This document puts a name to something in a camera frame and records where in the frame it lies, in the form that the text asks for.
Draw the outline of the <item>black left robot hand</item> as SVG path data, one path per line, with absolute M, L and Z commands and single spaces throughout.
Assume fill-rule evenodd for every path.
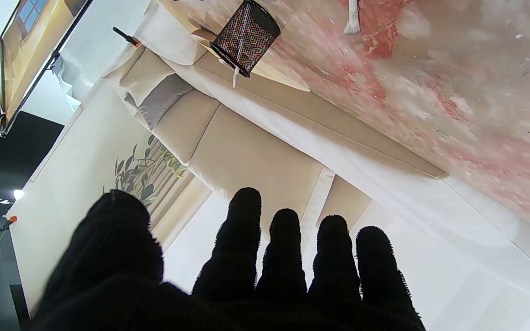
M 191 294 L 163 281 L 150 215 L 112 190 L 91 207 L 53 269 L 32 331 L 424 331 L 383 230 L 326 216 L 311 285 L 302 267 L 297 213 L 274 215 L 261 277 L 261 195 L 240 189 Z

